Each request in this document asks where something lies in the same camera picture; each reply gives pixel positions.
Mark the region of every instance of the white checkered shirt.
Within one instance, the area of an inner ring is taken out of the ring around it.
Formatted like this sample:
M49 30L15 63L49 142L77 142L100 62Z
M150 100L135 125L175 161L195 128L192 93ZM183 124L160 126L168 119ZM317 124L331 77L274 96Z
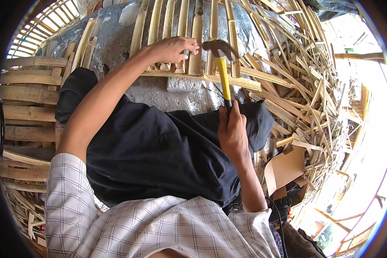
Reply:
M193 257L279 257L271 209L231 212L212 201L163 196L124 201L101 216L86 165L67 153L52 159L47 183L49 257L146 257L164 249Z

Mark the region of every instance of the shirt sleeve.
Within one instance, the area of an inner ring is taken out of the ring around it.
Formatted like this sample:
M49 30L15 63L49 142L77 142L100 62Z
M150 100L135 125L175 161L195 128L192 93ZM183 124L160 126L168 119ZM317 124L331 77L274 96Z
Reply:
M45 235L50 257L68 257L98 217L84 162L68 153L51 162L45 203Z
M233 211L228 217L259 257L279 258L278 247L269 229L270 215L271 209L265 209L253 213Z

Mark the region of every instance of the electric cord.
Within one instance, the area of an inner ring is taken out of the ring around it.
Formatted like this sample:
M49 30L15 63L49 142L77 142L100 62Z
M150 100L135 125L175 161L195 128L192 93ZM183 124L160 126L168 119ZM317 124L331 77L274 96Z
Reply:
M281 243L282 243L282 249L284 250L284 258L288 258L287 249L285 248L284 227L283 227L283 225L282 225L282 223L281 223L281 214L280 214L280 212L279 212L278 207L275 205L274 201L271 200L271 198L265 197L265 199L268 199L270 202L272 202L272 204L273 204L273 206L274 206L274 208L275 208L275 211L276 211L277 214L278 214L279 227L280 227L280 229L281 229L281 231L280 231L280 235L281 235Z

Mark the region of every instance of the hand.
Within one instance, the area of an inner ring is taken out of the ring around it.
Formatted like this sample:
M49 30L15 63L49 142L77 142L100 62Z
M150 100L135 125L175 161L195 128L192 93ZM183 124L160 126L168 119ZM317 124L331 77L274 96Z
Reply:
M218 139L221 149L231 159L237 168L248 165L251 154L248 149L248 137L246 134L246 116L239 113L238 102L232 102L231 114L227 116L225 107L219 107L220 125L218 128Z
M177 64L181 60L188 59L188 56L181 53L188 49L193 54L198 54L199 46L194 38L173 37L166 38L148 46L153 55L154 63Z

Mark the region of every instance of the black rubber grip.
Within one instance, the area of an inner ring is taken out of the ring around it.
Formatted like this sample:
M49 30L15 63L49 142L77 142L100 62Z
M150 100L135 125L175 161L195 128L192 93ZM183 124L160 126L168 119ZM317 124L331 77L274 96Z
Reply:
M229 120L229 114L231 113L231 109L232 109L232 101L224 99L224 104L225 104L225 108L227 109L227 115Z

